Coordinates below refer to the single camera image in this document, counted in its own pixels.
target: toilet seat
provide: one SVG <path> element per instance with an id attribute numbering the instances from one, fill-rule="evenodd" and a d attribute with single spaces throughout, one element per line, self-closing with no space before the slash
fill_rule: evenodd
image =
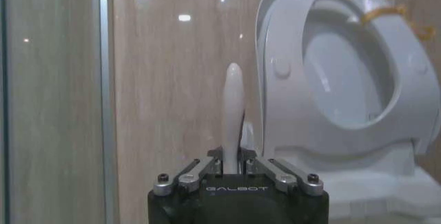
<path id="1" fill-rule="evenodd" d="M 359 16 L 389 6 L 385 0 L 327 2 L 331 1 L 339 3 L 340 10 L 338 5 L 327 4 L 324 8 L 344 12 L 346 6 Z M 304 24 L 316 2 L 276 0 L 272 4 L 262 62 L 266 69 L 264 154 L 274 156 L 276 149 L 298 147 L 319 154 L 348 155 L 409 139 L 415 153 L 425 153 L 438 131 L 439 89 L 430 61 L 411 29 L 397 15 L 379 17 L 368 24 L 366 30 L 379 41 L 389 59 L 394 91 L 385 110 L 372 120 L 342 125 L 332 122 L 319 109 L 303 69 Z M 350 99 L 342 98 L 340 101 L 350 103 Z"/>
<path id="2" fill-rule="evenodd" d="M 398 213 L 423 223 L 441 217 L 441 187 L 413 157 L 439 131 L 439 87 L 402 17 L 359 24 L 363 14 L 387 6 L 385 0 L 262 0 L 260 124 L 246 135 L 252 145 L 242 144 L 319 174 L 331 220 Z M 370 61 L 382 64 L 370 68 Z M 382 95 L 377 89 L 387 84 Z"/>

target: screw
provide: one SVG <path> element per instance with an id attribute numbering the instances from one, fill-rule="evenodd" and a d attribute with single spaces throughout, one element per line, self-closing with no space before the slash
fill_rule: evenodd
<path id="1" fill-rule="evenodd" d="M 316 174 L 312 174 L 312 173 L 311 173 L 311 174 L 307 175 L 307 182 L 310 182 L 310 183 L 312 183 L 312 184 L 316 184 L 318 181 L 319 181 L 319 177 L 318 177 Z"/>
<path id="2" fill-rule="evenodd" d="M 191 174 L 184 174 L 184 175 L 183 175 L 183 178 L 191 180 L 191 179 L 193 179 L 193 175 L 191 175 Z"/>
<path id="3" fill-rule="evenodd" d="M 165 183 L 165 182 L 168 182 L 168 174 L 165 174 L 165 173 L 160 173 L 160 174 L 157 175 L 157 182 L 159 182 L 159 183 Z"/>

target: wood grain texture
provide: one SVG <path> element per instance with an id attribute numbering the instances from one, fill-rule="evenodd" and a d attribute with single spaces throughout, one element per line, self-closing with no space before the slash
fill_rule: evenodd
<path id="1" fill-rule="evenodd" d="M 258 118 L 254 20 L 259 0 L 113 0 L 120 223 L 147 223 L 156 174 L 220 144 L 228 63 Z M 179 22 L 179 15 L 191 16 Z"/>
<path id="2" fill-rule="evenodd" d="M 6 0 L 10 222 L 104 224 L 97 0 Z"/>
<path id="3" fill-rule="evenodd" d="M 395 0 L 397 4 L 409 7 L 410 15 L 418 24 L 433 25 L 437 28 L 437 36 L 430 42 L 425 42 L 427 54 L 437 70 L 438 79 L 441 75 L 441 0 Z M 441 138 L 437 139 L 426 156 L 417 160 L 434 178 L 441 182 Z"/>

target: glass panel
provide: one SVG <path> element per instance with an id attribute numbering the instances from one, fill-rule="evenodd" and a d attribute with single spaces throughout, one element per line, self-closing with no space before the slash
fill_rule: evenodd
<path id="1" fill-rule="evenodd" d="M 99 0 L 6 0 L 10 221 L 104 223 Z"/>

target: toilet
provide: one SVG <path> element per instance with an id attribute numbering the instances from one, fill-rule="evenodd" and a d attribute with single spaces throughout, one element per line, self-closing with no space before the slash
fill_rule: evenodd
<path id="1" fill-rule="evenodd" d="M 262 0 L 259 6 L 260 123 L 247 146 L 319 175 L 330 223 L 441 223 L 441 186 L 414 162 L 441 126 L 434 69 L 399 15 L 360 23 L 390 5 Z"/>

